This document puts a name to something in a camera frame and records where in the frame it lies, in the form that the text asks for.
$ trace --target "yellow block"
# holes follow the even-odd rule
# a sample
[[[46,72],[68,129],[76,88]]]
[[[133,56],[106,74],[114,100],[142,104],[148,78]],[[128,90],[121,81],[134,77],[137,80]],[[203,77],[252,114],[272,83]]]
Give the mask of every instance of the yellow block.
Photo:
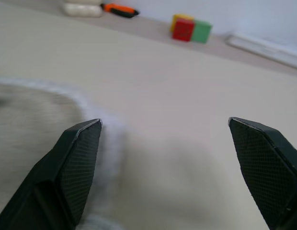
[[[171,25],[171,32],[174,31],[175,23],[176,23],[176,20],[178,18],[183,18],[183,19],[186,19],[186,20],[193,20],[194,19],[194,17],[192,17],[190,15],[187,15],[187,14],[178,13],[178,14],[173,15],[173,20],[172,20],[172,25]]]

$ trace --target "white fluffy cloth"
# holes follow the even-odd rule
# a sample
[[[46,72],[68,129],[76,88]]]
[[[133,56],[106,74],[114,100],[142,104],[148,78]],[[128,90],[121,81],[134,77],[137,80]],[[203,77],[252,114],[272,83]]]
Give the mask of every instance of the white fluffy cloth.
[[[0,212],[25,176],[56,143],[62,132],[76,123],[101,118],[99,152],[103,162],[92,187],[79,229],[103,229],[112,223],[96,213],[109,210],[123,157],[124,126],[94,107],[71,88],[41,81],[0,79]],[[101,224],[92,226],[92,219]]]

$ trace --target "green block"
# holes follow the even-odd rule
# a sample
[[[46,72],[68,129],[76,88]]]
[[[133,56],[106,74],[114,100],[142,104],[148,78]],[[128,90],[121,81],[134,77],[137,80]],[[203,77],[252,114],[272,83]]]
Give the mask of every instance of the green block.
[[[191,41],[206,43],[209,38],[212,24],[204,21],[198,21],[198,20],[194,20],[194,22],[195,22],[195,27],[193,29]]]

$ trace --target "red block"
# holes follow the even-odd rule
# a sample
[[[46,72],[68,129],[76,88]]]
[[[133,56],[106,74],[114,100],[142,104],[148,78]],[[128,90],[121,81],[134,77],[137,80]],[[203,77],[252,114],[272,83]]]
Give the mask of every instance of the red block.
[[[178,18],[173,31],[173,39],[190,42],[195,22],[193,20],[186,20]]]

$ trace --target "orange tool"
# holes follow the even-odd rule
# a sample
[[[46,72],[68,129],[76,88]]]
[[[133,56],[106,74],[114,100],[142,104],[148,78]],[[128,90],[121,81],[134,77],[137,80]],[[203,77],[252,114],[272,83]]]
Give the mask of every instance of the orange tool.
[[[127,6],[120,6],[114,3],[101,4],[101,7],[106,12],[111,12],[125,18],[133,18],[139,15],[139,11],[135,10],[134,8],[127,7]]]

